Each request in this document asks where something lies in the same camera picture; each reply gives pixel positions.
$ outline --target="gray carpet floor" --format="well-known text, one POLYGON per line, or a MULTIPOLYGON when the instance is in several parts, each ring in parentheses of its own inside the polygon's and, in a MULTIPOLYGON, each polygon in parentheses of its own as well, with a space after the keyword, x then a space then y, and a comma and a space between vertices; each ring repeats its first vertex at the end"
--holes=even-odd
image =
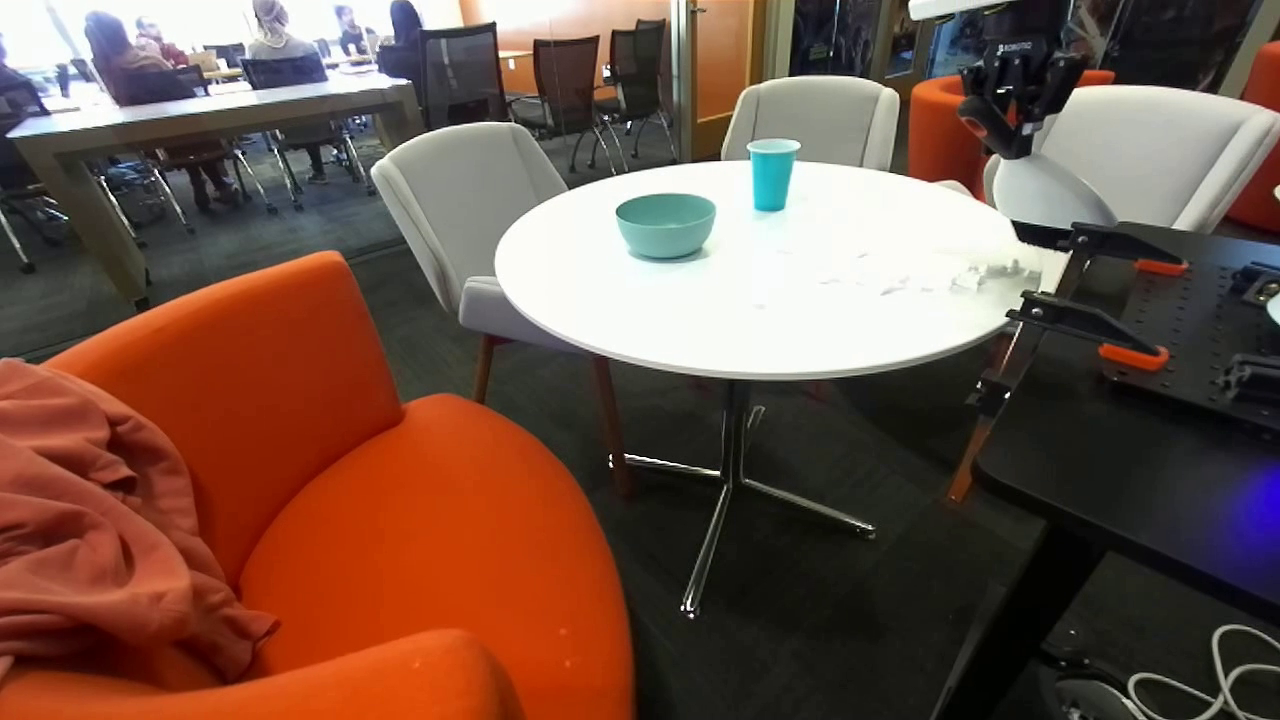
MULTIPOLYGON (((284 258, 341 250, 369 291, 398 394, 466 394, 474 342, 441 317, 381 199, 341 174, 308 187, 303 212, 241 208, 197 224, 197 237, 177 224, 141 234, 161 306, 284 258)), ((2 356, 39 360, 130 312, 71 240, 25 237, 39 266, 30 277, 0 250, 2 356)), ((753 431, 753 476, 868 518, 880 537, 846 541, 743 498, 694 625, 676 606, 710 490, 639 476, 630 498, 611 491, 585 356, 504 354, 491 405, 559 452, 596 499, 630 606, 639 715, 925 720, 981 606, 1007 588, 1039 530, 983 491, 944 499, 981 365, 983 354, 968 354, 907 378, 759 389, 768 418, 753 431)), ((716 384, 619 369, 619 412, 629 447, 716 462, 716 384)), ((1106 560, 1046 649, 1209 687, 1209 638, 1222 621, 1248 617, 1106 560)), ((1035 674, 1001 715, 1053 715, 1035 674)))

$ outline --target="pink blanket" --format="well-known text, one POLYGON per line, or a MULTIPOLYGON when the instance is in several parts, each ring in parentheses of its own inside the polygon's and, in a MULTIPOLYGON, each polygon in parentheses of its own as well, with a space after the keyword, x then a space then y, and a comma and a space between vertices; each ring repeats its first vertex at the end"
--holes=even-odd
POLYGON ((156 424, 77 378, 0 360, 0 678, 108 638, 177 644, 233 682, 271 625, 233 598, 156 424))

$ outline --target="round white table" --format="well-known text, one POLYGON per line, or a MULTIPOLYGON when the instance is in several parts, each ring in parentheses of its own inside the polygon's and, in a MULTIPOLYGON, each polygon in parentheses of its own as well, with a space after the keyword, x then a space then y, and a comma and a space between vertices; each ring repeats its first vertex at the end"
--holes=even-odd
POLYGON ((1023 287, 1057 287, 1059 252, 1017 240, 1010 224, 948 187, 844 166, 794 166, 785 212, 753 208, 740 161, 670 166, 571 187, 520 218, 497 277, 542 331, 585 354, 727 381, 718 468, 629 452, 629 468, 724 480, 685 613, 694 617, 732 491, 872 525, 743 476, 753 381, 839 381, 895 373, 971 350, 1007 323, 1023 287), (701 193, 716 227, 686 261, 629 258, 615 206, 639 193, 701 193))

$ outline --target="cyan plastic cup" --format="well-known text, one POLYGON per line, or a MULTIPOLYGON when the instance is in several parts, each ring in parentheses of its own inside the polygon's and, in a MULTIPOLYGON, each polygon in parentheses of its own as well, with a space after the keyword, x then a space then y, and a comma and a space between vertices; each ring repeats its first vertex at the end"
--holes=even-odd
POLYGON ((794 153, 798 153, 798 141, 753 141, 747 144, 756 212, 786 208, 794 153))

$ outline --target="white chair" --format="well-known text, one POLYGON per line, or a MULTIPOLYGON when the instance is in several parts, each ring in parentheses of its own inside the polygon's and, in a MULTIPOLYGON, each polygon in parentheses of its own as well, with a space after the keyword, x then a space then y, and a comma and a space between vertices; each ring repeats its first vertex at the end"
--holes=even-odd
POLYGON ((718 156, 743 161, 747 141, 798 141, 798 161, 890 169, 900 95, 863 76, 779 76, 737 95, 718 156))
MULTIPOLYGON (((1114 222, 1211 234, 1277 135, 1280 118, 1259 106, 1157 84, 1095 84, 1070 93, 1035 135, 1033 156, 1092 187, 1114 222)), ((1043 187, 1043 208, 1035 208, 1027 187, 1035 181, 1010 166, 1019 161, 991 161, 991 206, 1017 222, 1059 218, 1057 193, 1043 187)))
MULTIPOLYGON (((474 399, 488 397, 500 344, 565 350, 523 321, 491 277, 500 237, 565 181, 535 135, 508 121, 422 132, 370 166, 370 187, 422 267, 441 309, 479 331, 474 399)), ((619 468, 619 424, 609 360, 596 360, 609 462, 619 468)))

